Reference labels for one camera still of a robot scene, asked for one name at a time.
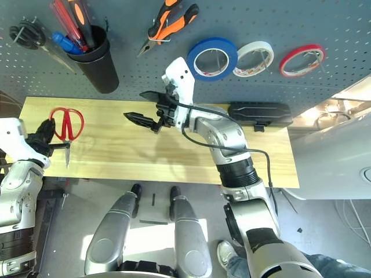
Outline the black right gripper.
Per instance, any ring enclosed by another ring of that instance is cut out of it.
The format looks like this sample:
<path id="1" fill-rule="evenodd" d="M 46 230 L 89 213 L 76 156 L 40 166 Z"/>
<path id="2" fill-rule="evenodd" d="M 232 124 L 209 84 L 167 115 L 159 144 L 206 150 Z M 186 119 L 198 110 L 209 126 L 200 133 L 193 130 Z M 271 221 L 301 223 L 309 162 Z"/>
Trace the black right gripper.
<path id="1" fill-rule="evenodd" d="M 177 109 L 177 100 L 168 94 L 146 91 L 140 93 L 140 96 L 147 101 L 156 103 L 157 116 L 159 120 L 155 122 L 152 118 L 146 117 L 137 112 L 125 112 L 123 115 L 132 123 L 150 129 L 158 134 L 163 127 L 173 127 L 176 125 L 175 113 Z"/>

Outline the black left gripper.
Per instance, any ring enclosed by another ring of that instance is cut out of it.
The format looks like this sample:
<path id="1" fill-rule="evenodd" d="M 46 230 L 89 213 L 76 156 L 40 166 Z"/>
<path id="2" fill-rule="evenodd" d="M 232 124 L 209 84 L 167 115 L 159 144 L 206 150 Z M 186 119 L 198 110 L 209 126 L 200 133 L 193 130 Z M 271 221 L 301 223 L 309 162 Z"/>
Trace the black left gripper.
<path id="1" fill-rule="evenodd" d="M 51 157 L 55 149 L 70 149 L 70 142 L 63 142 L 59 144 L 50 144 L 55 133 L 55 120 L 44 120 L 36 133 L 28 134 L 26 143 L 37 153 L 46 157 Z"/>

